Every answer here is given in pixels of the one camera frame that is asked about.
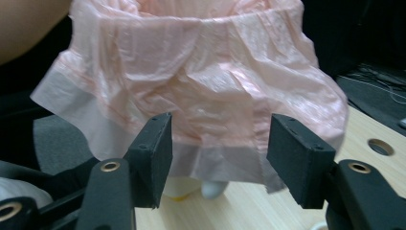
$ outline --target black fabric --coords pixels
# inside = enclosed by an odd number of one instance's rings
[[[363,28],[365,61],[406,69],[406,1],[374,0]]]
[[[39,170],[33,120],[51,113],[30,94],[57,55],[68,48],[72,22],[66,16],[27,54],[0,66],[0,160]]]
[[[72,36],[72,21],[66,16],[28,53],[0,66],[0,95],[33,90],[57,55],[66,50]]]
[[[362,59],[361,25],[370,0],[303,0],[304,34],[314,42],[320,69],[336,75],[354,68]]]
[[[304,33],[332,77],[361,62],[406,69],[406,1],[303,0]]]

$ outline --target black foam block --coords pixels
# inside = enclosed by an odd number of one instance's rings
[[[303,208],[323,208],[322,179],[334,155],[333,147],[298,120],[272,116],[266,158]]]

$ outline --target metal grommet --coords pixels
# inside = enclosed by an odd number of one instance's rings
[[[101,166],[101,171],[109,173],[117,170],[120,167],[119,162],[111,161]]]
[[[352,169],[358,173],[363,173],[363,174],[371,173],[371,169],[368,166],[360,164],[360,163],[354,163],[354,162],[349,163],[349,167],[350,167],[350,169]]]
[[[18,212],[21,211],[21,209],[23,208],[23,205],[21,205],[21,203],[19,202],[10,202],[7,204],[3,204],[2,206],[0,206],[0,212],[6,209],[11,209],[8,213],[6,213],[3,216],[0,216],[0,222],[10,219],[12,217],[14,217],[16,214],[18,214]]]

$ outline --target wooden table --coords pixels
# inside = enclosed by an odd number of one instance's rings
[[[384,141],[395,154],[376,153],[368,145],[370,139]],[[353,108],[336,162],[342,159],[373,165],[400,196],[406,197],[406,137]],[[269,195],[262,185],[232,182],[224,195],[215,200],[204,199],[199,191],[183,201],[163,196],[159,209],[137,208],[136,219],[139,230],[305,230],[325,220],[326,207],[324,210],[303,210],[287,190]]]

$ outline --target pink plastic bag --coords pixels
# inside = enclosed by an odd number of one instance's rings
[[[80,0],[74,36],[33,100],[122,157],[171,112],[172,176],[282,183],[265,159],[272,113],[339,148],[347,99],[317,66],[300,0]]]

